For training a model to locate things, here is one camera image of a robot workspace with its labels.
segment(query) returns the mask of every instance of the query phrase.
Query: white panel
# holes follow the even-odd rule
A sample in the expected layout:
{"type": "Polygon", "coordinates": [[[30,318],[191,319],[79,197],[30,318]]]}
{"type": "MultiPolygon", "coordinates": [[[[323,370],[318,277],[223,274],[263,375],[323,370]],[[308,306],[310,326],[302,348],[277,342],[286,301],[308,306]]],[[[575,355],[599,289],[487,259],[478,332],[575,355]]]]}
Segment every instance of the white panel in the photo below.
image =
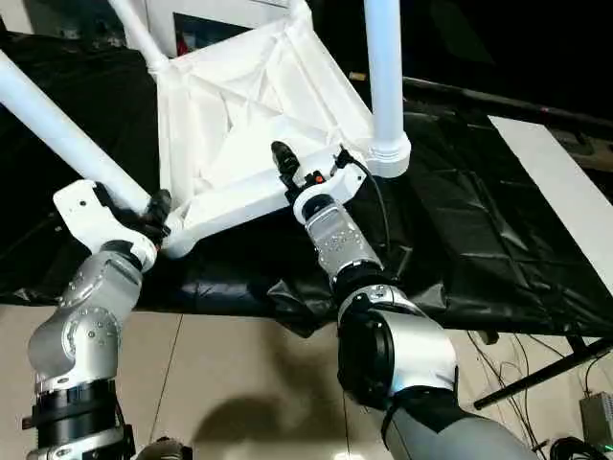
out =
{"type": "Polygon", "coordinates": [[[0,0],[0,16],[11,32],[32,33],[32,24],[23,0],[0,0]]]}
{"type": "Polygon", "coordinates": [[[489,117],[613,293],[613,207],[543,125],[489,117]]]}

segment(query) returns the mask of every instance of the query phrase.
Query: tile floor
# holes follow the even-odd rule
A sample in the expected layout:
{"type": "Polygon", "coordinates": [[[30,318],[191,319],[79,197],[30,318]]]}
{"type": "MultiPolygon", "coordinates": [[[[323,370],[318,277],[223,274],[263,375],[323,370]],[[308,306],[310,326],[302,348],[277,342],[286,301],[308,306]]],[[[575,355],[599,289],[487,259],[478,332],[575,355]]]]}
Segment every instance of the tile floor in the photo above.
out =
{"type": "MultiPolygon", "coordinates": [[[[27,340],[52,311],[0,306],[0,460],[25,458],[34,446],[34,433],[20,429],[33,396],[27,340]]],[[[466,333],[450,334],[460,361],[461,403],[469,404],[497,383],[466,333]]],[[[564,339],[540,338],[570,351],[564,339]]],[[[531,371],[556,359],[529,337],[519,339],[531,371]]],[[[503,363],[505,380],[526,373],[512,335],[503,334],[496,345],[478,343],[503,363]]],[[[530,390],[530,420],[539,441],[581,436],[585,367],[530,390]]],[[[594,366],[589,384],[613,391],[613,356],[594,366]]],[[[336,382],[333,326],[304,340],[269,320],[136,312],[125,327],[118,388],[139,447],[166,434],[193,445],[199,459],[391,459],[378,427],[336,382]]],[[[517,399],[523,408],[523,397],[517,399]]],[[[482,413],[525,438],[507,402],[482,413]]]]}

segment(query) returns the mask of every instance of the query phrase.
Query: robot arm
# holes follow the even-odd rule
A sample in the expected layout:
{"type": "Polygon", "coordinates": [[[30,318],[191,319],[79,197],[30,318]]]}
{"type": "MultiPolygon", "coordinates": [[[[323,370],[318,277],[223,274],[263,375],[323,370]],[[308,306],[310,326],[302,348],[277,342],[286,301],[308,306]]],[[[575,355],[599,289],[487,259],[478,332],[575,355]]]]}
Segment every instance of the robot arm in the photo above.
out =
{"type": "MultiPolygon", "coordinates": [[[[272,149],[287,186],[288,175],[293,177],[282,165],[291,163],[291,150],[279,144],[272,149]]],[[[337,166],[352,167],[349,154],[341,155],[337,166]]],[[[458,406],[450,339],[394,286],[351,216],[326,190],[307,180],[302,188],[288,186],[286,196],[340,305],[339,381],[358,403],[385,413],[381,435],[390,452],[397,460],[534,460],[504,427],[458,406]]],[[[380,412],[376,416],[380,421],[380,412]]]]}
{"type": "Polygon", "coordinates": [[[155,197],[148,213],[127,228],[101,204],[102,191],[79,180],[54,196],[71,233],[92,255],[30,339],[36,401],[23,427],[36,428],[37,449],[28,460],[124,460],[134,454],[114,379],[122,326],[167,231],[170,197],[155,197]]]}

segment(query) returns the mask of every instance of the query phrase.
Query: metal bar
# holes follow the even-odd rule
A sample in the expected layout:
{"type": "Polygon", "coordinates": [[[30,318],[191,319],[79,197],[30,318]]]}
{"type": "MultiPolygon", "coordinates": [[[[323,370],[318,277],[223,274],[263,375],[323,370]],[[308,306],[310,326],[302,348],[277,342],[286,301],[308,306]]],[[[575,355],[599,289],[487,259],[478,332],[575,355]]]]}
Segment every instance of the metal bar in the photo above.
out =
{"type": "Polygon", "coordinates": [[[0,51],[0,104],[71,168],[101,182],[113,201],[143,214],[149,195],[0,51]]]}
{"type": "Polygon", "coordinates": [[[585,347],[587,346],[585,345],[583,337],[580,335],[566,335],[566,341],[570,345],[571,349],[573,349],[573,352],[585,350],[585,347]]]}
{"type": "Polygon", "coordinates": [[[601,338],[600,340],[587,345],[583,350],[576,351],[571,355],[559,359],[549,366],[543,367],[542,369],[524,377],[523,379],[515,381],[511,385],[501,388],[498,391],[494,391],[490,395],[475,401],[473,405],[475,409],[480,410],[494,403],[498,403],[499,401],[504,400],[509,396],[513,396],[520,391],[527,390],[528,388],[532,388],[543,381],[559,376],[560,374],[579,366],[583,362],[599,355],[602,352],[608,352],[611,348],[613,348],[613,339],[601,338]]]}
{"type": "Polygon", "coordinates": [[[606,120],[604,118],[595,117],[586,113],[572,112],[563,108],[551,107],[539,103],[529,103],[527,101],[507,98],[505,96],[499,96],[497,94],[483,93],[481,91],[462,88],[460,86],[436,83],[434,81],[415,79],[412,77],[402,77],[402,81],[407,86],[413,86],[415,88],[423,90],[430,90],[432,92],[446,94],[448,96],[459,96],[471,101],[512,107],[520,110],[525,110],[526,112],[539,114],[542,116],[558,117],[560,119],[572,122],[586,123],[588,125],[595,125],[598,127],[606,127],[609,129],[613,127],[612,121],[606,120]]]}

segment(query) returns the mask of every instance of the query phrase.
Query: white foam sheet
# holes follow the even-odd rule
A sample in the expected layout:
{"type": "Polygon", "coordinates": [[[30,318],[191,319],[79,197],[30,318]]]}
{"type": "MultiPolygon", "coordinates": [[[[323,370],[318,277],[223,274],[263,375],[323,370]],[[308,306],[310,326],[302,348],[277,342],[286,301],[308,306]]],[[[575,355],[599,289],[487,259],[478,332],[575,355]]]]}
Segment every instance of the white foam sheet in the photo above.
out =
{"type": "MultiPolygon", "coordinates": [[[[160,182],[194,242],[287,205],[270,144],[328,174],[342,143],[368,164],[372,114],[312,29],[304,0],[261,28],[177,57],[156,74],[160,182]]],[[[357,191],[361,175],[339,181],[357,191]]]]}
{"type": "Polygon", "coordinates": [[[613,294],[613,206],[543,125],[489,117],[613,294]]]}

